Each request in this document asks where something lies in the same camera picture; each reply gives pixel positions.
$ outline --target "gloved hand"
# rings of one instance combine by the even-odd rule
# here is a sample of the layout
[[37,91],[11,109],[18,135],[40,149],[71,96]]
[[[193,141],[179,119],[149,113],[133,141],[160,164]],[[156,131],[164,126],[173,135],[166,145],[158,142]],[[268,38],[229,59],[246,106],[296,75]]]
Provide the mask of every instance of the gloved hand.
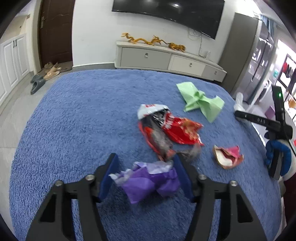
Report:
[[284,180],[289,179],[296,172],[296,157],[292,155],[292,150],[289,143],[286,140],[270,140],[266,143],[266,159],[265,165],[269,166],[271,164],[274,149],[283,152],[284,159],[281,166],[281,176]]

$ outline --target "gray slipper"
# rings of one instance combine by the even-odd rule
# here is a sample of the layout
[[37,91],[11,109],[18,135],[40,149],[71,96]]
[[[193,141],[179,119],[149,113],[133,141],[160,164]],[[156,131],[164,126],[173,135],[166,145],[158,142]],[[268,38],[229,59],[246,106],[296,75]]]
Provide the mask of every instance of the gray slipper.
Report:
[[31,79],[30,83],[33,84],[35,81],[37,81],[37,80],[42,80],[42,79],[43,79],[43,77],[42,77],[41,75],[36,74],[36,75],[34,75],[34,77]]
[[31,90],[31,95],[35,94],[37,90],[39,90],[44,84],[45,84],[45,79],[43,78],[41,80],[34,81],[32,90]]

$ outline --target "dragon sculpture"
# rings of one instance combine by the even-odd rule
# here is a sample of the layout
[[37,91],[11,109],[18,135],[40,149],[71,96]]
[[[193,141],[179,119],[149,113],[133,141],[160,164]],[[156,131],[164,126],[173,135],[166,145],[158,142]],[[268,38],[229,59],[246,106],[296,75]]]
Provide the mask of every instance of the dragon sculpture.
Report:
[[182,52],[185,52],[186,47],[184,45],[177,45],[175,43],[166,43],[163,39],[159,39],[159,37],[153,35],[153,38],[151,41],[147,41],[143,38],[134,39],[134,37],[130,36],[129,33],[122,33],[121,37],[126,37],[130,43],[136,44],[138,41],[143,41],[148,45],[154,45],[154,43],[161,44],[161,41],[165,44],[168,44],[168,47],[172,50],[179,50]]

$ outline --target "brown door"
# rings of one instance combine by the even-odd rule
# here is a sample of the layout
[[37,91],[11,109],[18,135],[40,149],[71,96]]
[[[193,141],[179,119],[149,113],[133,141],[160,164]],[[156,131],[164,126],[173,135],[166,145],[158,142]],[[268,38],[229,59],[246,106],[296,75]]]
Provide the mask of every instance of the brown door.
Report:
[[40,14],[41,65],[72,61],[72,18],[75,0],[43,0]]

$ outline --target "crumpled green paper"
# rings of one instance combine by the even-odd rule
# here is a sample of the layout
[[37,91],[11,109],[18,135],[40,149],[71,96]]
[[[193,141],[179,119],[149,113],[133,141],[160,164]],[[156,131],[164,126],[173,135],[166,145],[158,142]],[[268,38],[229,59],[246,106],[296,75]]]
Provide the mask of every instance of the crumpled green paper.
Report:
[[183,82],[177,84],[177,87],[187,103],[184,111],[187,112],[200,108],[210,123],[216,119],[224,106],[224,101],[219,96],[213,99],[207,98],[205,93],[198,90],[192,82]]

